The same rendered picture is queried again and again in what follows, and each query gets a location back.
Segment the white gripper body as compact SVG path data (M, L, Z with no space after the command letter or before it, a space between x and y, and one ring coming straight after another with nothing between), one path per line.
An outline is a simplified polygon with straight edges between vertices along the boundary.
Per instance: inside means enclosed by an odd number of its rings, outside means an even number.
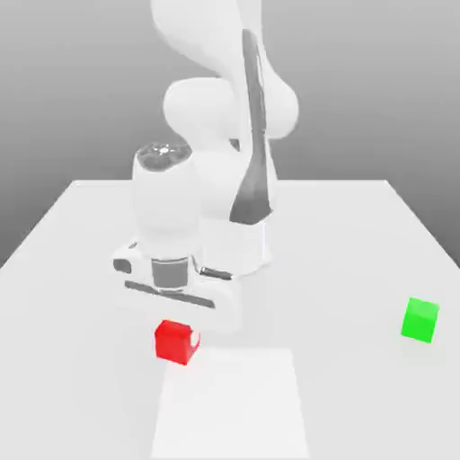
M136 308L154 322L182 323L198 332L232 333L242 322L242 292L232 280L199 279L181 291L167 291L119 279L115 301Z

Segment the small red cube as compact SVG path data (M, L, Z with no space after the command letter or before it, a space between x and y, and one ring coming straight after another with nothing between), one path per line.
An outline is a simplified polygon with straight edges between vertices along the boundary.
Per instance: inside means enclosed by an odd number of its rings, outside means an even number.
M163 320L155 330L155 355L186 366L200 345L200 333L188 324Z

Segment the small green cube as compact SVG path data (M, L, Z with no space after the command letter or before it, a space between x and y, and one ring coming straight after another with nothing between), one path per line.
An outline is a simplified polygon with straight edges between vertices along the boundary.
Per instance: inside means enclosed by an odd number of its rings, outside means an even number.
M438 313L438 304L411 297L402 321L401 335L416 341L431 343Z

